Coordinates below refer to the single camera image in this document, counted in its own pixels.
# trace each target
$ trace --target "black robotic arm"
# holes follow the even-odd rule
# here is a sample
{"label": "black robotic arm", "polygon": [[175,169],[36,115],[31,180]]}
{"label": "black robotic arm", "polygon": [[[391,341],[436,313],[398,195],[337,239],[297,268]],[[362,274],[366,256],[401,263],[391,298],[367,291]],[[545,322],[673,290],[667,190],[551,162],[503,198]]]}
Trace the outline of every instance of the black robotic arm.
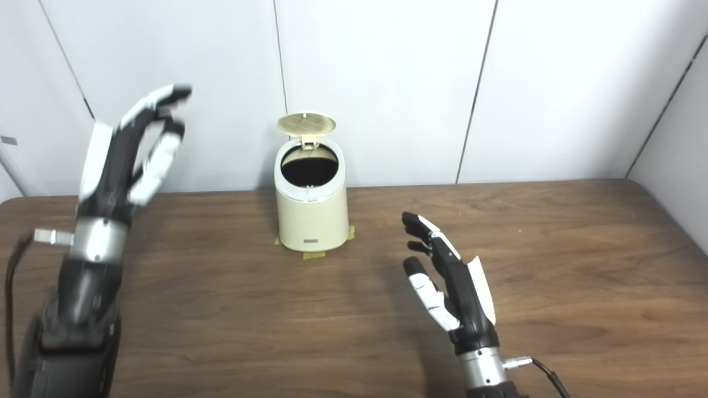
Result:
{"label": "black robotic arm", "polygon": [[[189,86],[166,86],[138,101],[115,129],[96,123],[74,233],[34,233],[34,241],[69,246],[69,253],[57,289],[30,324],[15,374],[12,358],[8,364],[12,398],[108,396],[120,342],[125,240],[136,210],[157,192],[182,142],[184,124],[168,107],[190,94]],[[163,131],[136,168],[145,129],[155,122],[164,123]]]}
{"label": "black robotic arm", "polygon": [[445,234],[420,215],[404,212],[402,221],[406,232],[420,239],[410,241],[408,248],[429,256],[445,281],[449,297],[438,290],[416,257],[404,261],[418,297],[455,346],[467,384],[467,398],[521,398],[506,370],[531,363],[546,372],[561,397],[569,398],[556,374],[537,360],[501,359],[494,303],[479,257],[465,264]]}

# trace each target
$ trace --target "black cable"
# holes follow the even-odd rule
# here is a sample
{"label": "black cable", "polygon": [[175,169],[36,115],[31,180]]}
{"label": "black cable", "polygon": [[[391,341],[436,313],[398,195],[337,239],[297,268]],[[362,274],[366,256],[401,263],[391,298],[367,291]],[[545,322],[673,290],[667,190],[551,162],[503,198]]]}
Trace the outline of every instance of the black cable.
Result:
{"label": "black cable", "polygon": [[12,282],[15,276],[17,265],[22,259],[22,255],[32,243],[34,236],[28,234],[21,237],[15,245],[15,249],[7,261],[7,271],[5,274],[5,354],[7,356],[7,373],[10,379],[10,387],[15,380],[15,343],[13,339],[13,305],[12,305]]}
{"label": "black cable", "polygon": [[543,373],[546,374],[546,376],[548,377],[548,380],[551,380],[553,387],[555,387],[556,390],[558,390],[558,394],[560,394],[562,398],[571,398],[570,394],[568,394],[568,392],[566,391],[566,388],[563,387],[563,383],[561,383],[561,380],[558,378],[558,375],[554,371],[547,368],[546,365],[541,363],[540,360],[531,358],[531,361],[540,370],[543,370]]}

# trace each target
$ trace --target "small label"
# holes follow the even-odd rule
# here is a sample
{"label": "small label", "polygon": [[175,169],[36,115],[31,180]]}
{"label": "small label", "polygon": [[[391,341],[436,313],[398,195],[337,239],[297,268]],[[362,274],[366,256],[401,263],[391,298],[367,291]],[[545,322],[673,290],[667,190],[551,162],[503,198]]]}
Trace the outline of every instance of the small label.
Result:
{"label": "small label", "polygon": [[0,135],[0,142],[7,145],[17,145],[17,139],[15,137],[8,137],[6,135]]}

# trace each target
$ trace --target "white wall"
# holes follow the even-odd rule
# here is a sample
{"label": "white wall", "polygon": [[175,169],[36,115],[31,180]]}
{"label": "white wall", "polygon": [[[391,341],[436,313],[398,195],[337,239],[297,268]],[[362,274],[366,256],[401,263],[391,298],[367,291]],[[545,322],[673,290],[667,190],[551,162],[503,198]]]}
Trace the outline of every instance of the white wall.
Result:
{"label": "white wall", "polygon": [[[468,134],[493,0],[42,3],[97,118],[194,86],[165,191],[269,186],[286,99],[338,122],[351,186],[461,160],[461,183],[623,177],[708,28],[705,1],[500,0]],[[75,193],[92,122],[39,3],[0,6],[0,51],[0,155],[30,194]]]}
{"label": "white wall", "polygon": [[17,189],[15,183],[10,179],[5,168],[0,166],[0,205],[5,200],[19,198],[21,196],[22,193],[20,193],[20,190]]}
{"label": "white wall", "polygon": [[350,186],[454,183],[493,0],[277,0],[289,112],[332,116]]}
{"label": "white wall", "polygon": [[623,178],[708,1],[501,0],[459,182]]}
{"label": "white wall", "polygon": [[114,125],[148,91],[193,85],[176,111],[187,131],[163,191],[273,180],[287,138],[276,128],[285,106],[272,1],[43,3],[96,118]]}
{"label": "white wall", "polygon": [[696,57],[629,177],[708,253],[708,46]]}
{"label": "white wall", "polygon": [[79,189],[93,121],[37,1],[0,1],[0,157],[29,195]]}

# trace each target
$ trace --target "metal connector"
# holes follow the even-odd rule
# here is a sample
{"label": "metal connector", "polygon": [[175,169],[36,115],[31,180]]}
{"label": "metal connector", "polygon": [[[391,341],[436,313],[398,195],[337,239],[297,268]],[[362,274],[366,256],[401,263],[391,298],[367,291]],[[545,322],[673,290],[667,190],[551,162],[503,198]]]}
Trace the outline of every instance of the metal connector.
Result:
{"label": "metal connector", "polygon": [[499,385],[509,379],[501,364],[499,349],[480,348],[457,356],[467,389]]}
{"label": "metal connector", "polygon": [[128,226],[103,217],[79,217],[69,258],[94,263],[120,263]]}
{"label": "metal connector", "polygon": [[501,365],[504,367],[504,370],[510,370],[530,365],[532,362],[533,359],[529,356],[518,356],[516,358],[505,359]]}
{"label": "metal connector", "polygon": [[71,246],[74,244],[74,234],[57,231],[56,229],[35,229],[35,241],[40,243]]}

